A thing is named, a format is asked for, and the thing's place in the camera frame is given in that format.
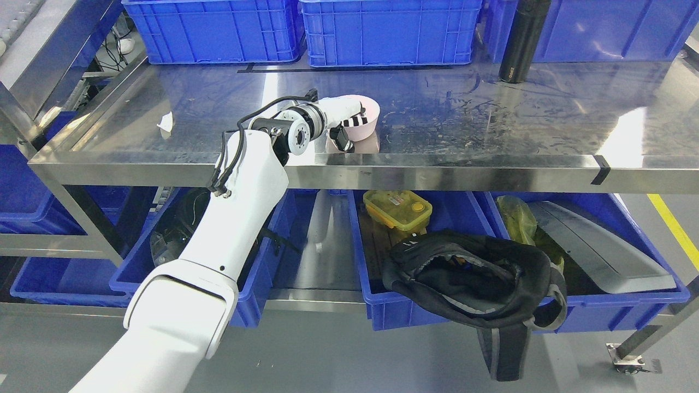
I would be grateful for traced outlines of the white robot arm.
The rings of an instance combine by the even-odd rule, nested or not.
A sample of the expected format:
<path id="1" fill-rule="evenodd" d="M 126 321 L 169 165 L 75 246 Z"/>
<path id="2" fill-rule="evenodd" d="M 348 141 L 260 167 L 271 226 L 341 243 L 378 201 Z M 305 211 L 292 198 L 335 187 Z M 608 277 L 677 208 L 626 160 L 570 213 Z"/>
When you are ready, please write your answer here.
<path id="1" fill-rule="evenodd" d="M 362 111 L 358 100 L 317 99 L 314 91 L 280 112 L 280 131 L 245 129 L 222 138 L 210 201 L 180 256 L 142 282 L 124 318 L 126 332 L 73 392 L 183 392 L 212 358 L 238 303 L 238 278 L 265 219 L 289 179 L 273 142 L 302 154 L 322 132 Z"/>

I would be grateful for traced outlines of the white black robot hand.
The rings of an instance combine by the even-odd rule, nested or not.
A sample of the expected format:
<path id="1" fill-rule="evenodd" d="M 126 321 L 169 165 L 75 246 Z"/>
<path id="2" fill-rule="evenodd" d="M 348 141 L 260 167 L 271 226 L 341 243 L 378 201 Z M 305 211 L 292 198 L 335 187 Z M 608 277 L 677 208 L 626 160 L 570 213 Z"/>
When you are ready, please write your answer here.
<path id="1" fill-rule="evenodd" d="M 364 112 L 356 97 L 322 98 L 315 103 L 321 114 L 321 133 L 327 133 L 340 152 L 353 152 L 354 144 L 344 130 L 343 122 Z"/>

